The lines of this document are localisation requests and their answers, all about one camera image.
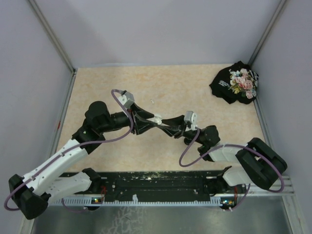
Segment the gray wall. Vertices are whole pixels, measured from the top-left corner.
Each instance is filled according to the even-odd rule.
[[[248,62],[280,0],[37,0],[75,67]]]
[[[254,63],[274,147],[312,231],[312,1],[290,1]]]
[[[8,179],[47,158],[71,74],[26,1],[0,2],[0,32],[0,201],[4,202]],[[0,232],[17,233],[21,217],[20,212],[2,208]]]

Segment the black t-shirt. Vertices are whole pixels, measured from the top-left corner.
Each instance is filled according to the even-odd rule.
[[[219,71],[210,87],[213,95],[229,104],[236,100],[249,104],[257,95],[258,78],[249,65],[239,61]]]

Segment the beige floor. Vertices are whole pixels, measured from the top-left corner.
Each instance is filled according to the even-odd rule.
[[[229,105],[212,96],[209,84],[228,64],[136,66],[80,68],[62,129],[59,146],[64,145],[81,126],[88,106],[96,100],[104,101],[110,113],[120,107],[110,95],[111,89],[128,90],[136,104],[163,118],[177,117],[192,110],[198,113],[198,126],[216,125],[221,142],[246,143],[253,137],[263,139],[254,104],[235,102]],[[127,129],[105,134],[112,139]],[[199,156],[195,143],[185,156],[189,163]],[[92,167],[96,171],[168,171],[219,170],[229,163],[199,161],[189,168],[181,168],[178,159],[185,149],[183,140],[168,137],[159,129],[142,135],[102,144],[87,158],[68,169],[78,172]]]

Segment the metal frame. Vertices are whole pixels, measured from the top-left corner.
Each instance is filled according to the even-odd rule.
[[[75,82],[77,71],[73,67],[67,53],[63,49],[60,41],[56,37],[51,26],[49,25],[45,16],[43,15],[40,8],[38,7],[36,0],[26,0],[26,1],[29,3],[34,14],[37,16],[39,22],[43,26],[43,29],[47,33],[51,43],[56,48],[60,57],[63,59],[64,63],[67,65],[68,69],[73,73],[73,77],[69,82],[67,95],[66,95],[66,98],[65,98],[64,103],[63,103],[63,108],[62,108],[62,111],[60,113],[60,118],[59,118],[60,119],[60,127],[54,134],[53,142],[52,142],[50,150],[49,150],[49,152],[50,152],[49,155],[53,155],[57,149],[61,130],[63,127],[65,116],[66,116],[66,111],[67,111],[67,108],[69,105],[70,96],[71,96],[71,93],[72,93],[72,90],[74,87],[74,82]],[[263,33],[258,45],[256,46],[256,48],[255,48],[255,50],[254,50],[254,52],[253,52],[253,54],[252,54],[252,56],[248,62],[248,64],[250,66],[254,63],[257,55],[259,54],[259,52],[260,52],[261,48],[263,47],[268,35],[270,34],[274,25],[276,24],[276,21],[278,20],[281,13],[285,9],[287,3],[288,3],[288,0],[281,0],[280,1],[273,17],[270,20],[270,23],[268,24],[265,32]],[[254,105],[256,108],[256,112],[258,114],[260,126],[261,126],[261,129],[263,131],[265,141],[268,145],[270,145],[272,148],[274,148],[273,141],[272,141],[272,138],[270,136],[268,126],[267,126],[265,118],[261,112],[262,108],[261,108],[261,104],[259,103],[259,100],[256,99],[254,101]],[[286,190],[283,193],[281,193],[280,195],[283,197],[285,210],[286,210],[287,216],[289,218],[291,229],[292,229],[293,233],[296,233],[296,234],[308,234],[309,230],[307,227],[307,223],[305,221],[305,218],[304,218],[303,213],[301,211],[300,205],[299,205],[298,200],[297,200],[295,193],[293,191],[293,186],[291,184],[290,178],[288,176],[284,176],[283,178],[286,180],[285,181],[286,182]],[[276,186],[276,187],[278,187],[279,185],[280,185],[280,183],[278,183],[278,182],[276,184],[274,184],[274,186]],[[263,192],[263,190],[256,188],[255,186],[251,187],[251,191],[249,193],[249,196],[272,196],[272,195],[276,195],[276,194]],[[27,220],[23,216],[18,233],[19,234],[30,234],[32,231],[33,224],[34,224],[34,220]]]
[[[26,0],[29,3],[30,8],[33,10],[34,14],[37,16],[39,23],[42,25],[43,29],[47,33],[51,43],[54,45],[55,49],[57,50],[59,56],[62,58],[64,63],[67,65],[68,69],[73,73],[75,71],[72,62],[70,61],[67,53],[65,52],[63,46],[61,45],[60,41],[58,40],[57,36],[53,32],[51,26],[49,25],[48,21],[46,20],[45,16],[41,12],[38,4],[35,0]]]
[[[258,45],[256,46],[252,56],[249,59],[248,64],[250,66],[252,66],[252,64],[254,63],[256,57],[258,56],[262,46],[264,45],[268,35],[270,34],[270,32],[272,31],[274,25],[276,24],[277,20],[279,19],[279,17],[281,16],[282,12],[284,11],[285,7],[286,7],[286,3],[288,3],[288,0],[281,0],[280,3],[277,6],[277,9],[275,10],[267,28],[265,29],[260,41],[258,42]]]

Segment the robotic arm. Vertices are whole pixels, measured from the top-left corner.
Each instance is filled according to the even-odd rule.
[[[58,199],[86,190],[96,191],[101,178],[91,168],[84,169],[72,177],[65,178],[59,176],[67,168],[92,153],[101,143],[125,137],[124,135],[117,139],[106,141],[103,133],[130,127],[129,132],[140,135],[151,128],[157,127],[170,137],[184,137],[184,142],[189,144],[196,136],[197,130],[199,130],[196,142],[201,144],[198,148],[200,155],[207,153],[211,147],[217,145],[220,141],[216,126],[208,126],[204,129],[197,128],[197,114],[192,111],[187,111],[186,115],[176,118],[162,119],[161,116],[154,115],[138,107],[131,93],[121,91],[120,94],[118,102],[123,107],[123,112],[110,114],[104,102],[93,102],[85,113],[85,120],[82,126],[73,134],[72,139],[62,149],[24,176],[14,175],[9,179],[11,197],[27,219],[39,216],[49,204]],[[271,149],[265,148],[265,146],[265,144],[259,146],[259,142],[252,145],[254,149],[260,150],[264,155],[268,155],[267,152]],[[273,153],[272,155],[270,151],[268,158],[271,161],[275,160],[275,164],[280,163],[278,169],[280,173],[283,173],[287,165],[275,152]],[[246,152],[241,152],[240,158],[246,158],[247,161],[239,160],[243,167],[246,168],[245,170],[243,169],[237,173],[229,169],[223,175],[223,179],[230,186],[234,186],[235,183],[246,183],[248,179],[256,181],[253,178],[257,178],[260,174],[265,175],[258,179],[258,184],[259,181],[260,184],[263,182],[262,180],[267,181],[265,176],[268,176],[268,174],[265,171],[268,168],[260,166],[258,161],[251,161],[250,159],[254,159],[253,155],[247,156],[245,154]],[[212,161],[212,157],[215,161],[223,160],[215,154],[211,156],[206,155],[204,159]],[[268,184],[272,185],[276,180],[277,177],[274,176]]]

